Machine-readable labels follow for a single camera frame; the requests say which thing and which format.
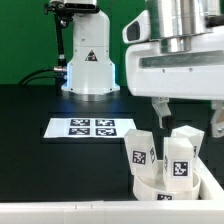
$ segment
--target white bowl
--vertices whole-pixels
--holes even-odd
[[[193,172],[193,188],[186,192],[168,192],[163,182],[163,161],[159,160],[159,172],[155,182],[140,176],[134,176],[133,192],[139,201],[155,200],[197,200],[201,178],[196,171]]]

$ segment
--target warning label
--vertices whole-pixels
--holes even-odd
[[[89,55],[86,58],[86,61],[98,61],[93,50],[90,51]]]

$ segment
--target screw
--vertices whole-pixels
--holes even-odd
[[[59,5],[58,5],[58,8],[59,8],[59,9],[64,8],[64,4],[59,4]]]

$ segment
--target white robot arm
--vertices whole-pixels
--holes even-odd
[[[74,23],[73,58],[67,64],[64,95],[97,101],[116,94],[115,66],[109,58],[110,21],[97,0],[51,0],[48,11],[66,27]]]
[[[220,115],[224,105],[220,103],[224,101],[224,27],[211,28],[224,25],[219,1],[146,0],[146,8],[149,19],[144,24],[149,28],[139,26],[140,31],[132,31],[151,30],[148,41],[134,44],[126,52],[131,93],[153,98],[161,127],[169,126],[172,119],[169,98],[215,101],[213,108],[219,113],[212,120],[213,135],[224,135],[224,120],[219,119],[224,117]],[[123,30],[125,43],[140,42],[140,38],[132,41],[134,35],[127,32],[135,21]]]

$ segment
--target white container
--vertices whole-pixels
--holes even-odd
[[[158,161],[152,133],[130,129],[124,140],[132,175],[147,177],[154,183]]]
[[[201,178],[196,171],[193,172],[193,188],[191,191],[169,192],[163,182],[163,162],[159,162],[159,172],[156,176],[155,185],[145,177],[135,176],[133,192],[139,201],[159,201],[159,200],[197,200]]]

